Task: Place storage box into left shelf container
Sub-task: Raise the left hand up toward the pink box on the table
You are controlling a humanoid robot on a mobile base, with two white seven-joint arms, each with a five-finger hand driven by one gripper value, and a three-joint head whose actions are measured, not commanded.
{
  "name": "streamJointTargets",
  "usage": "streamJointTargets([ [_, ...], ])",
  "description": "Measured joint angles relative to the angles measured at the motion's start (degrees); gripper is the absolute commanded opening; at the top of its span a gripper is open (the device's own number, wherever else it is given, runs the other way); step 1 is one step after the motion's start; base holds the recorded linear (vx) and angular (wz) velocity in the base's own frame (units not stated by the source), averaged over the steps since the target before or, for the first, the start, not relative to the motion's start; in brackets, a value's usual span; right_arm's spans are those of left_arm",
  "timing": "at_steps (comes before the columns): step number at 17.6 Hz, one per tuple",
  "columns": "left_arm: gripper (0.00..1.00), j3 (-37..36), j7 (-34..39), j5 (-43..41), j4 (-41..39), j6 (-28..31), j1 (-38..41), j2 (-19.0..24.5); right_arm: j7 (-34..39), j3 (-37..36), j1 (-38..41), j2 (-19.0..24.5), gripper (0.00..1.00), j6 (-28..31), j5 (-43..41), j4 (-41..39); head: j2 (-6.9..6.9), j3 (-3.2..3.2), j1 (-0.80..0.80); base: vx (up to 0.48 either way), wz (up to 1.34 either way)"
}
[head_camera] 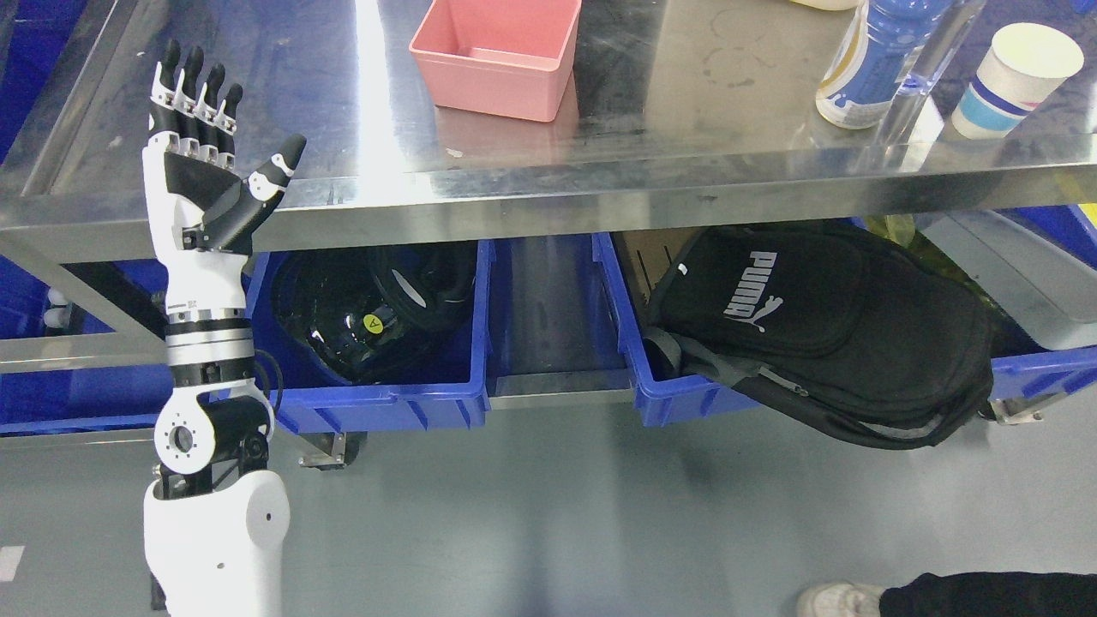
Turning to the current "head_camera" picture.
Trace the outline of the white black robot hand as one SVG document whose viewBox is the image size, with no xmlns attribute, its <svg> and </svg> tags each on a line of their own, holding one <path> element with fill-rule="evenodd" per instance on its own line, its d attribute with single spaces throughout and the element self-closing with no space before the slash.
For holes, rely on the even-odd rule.
<svg viewBox="0 0 1097 617">
<path fill-rule="evenodd" d="M 171 321 L 244 315 L 252 235 L 279 206 L 307 141 L 291 135 L 255 171 L 236 168 L 244 90 L 223 65 L 169 40 L 154 66 L 142 184 L 157 261 L 167 269 Z"/>
</svg>

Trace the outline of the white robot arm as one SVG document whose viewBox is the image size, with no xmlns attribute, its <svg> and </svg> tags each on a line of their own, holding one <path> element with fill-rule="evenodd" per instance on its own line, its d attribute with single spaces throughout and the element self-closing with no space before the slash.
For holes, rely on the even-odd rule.
<svg viewBox="0 0 1097 617">
<path fill-rule="evenodd" d="M 269 468 L 274 413 L 255 382 L 241 308 L 169 315 L 172 391 L 152 426 L 142 496 L 150 604 L 169 616 L 279 616 L 291 521 Z"/>
</svg>

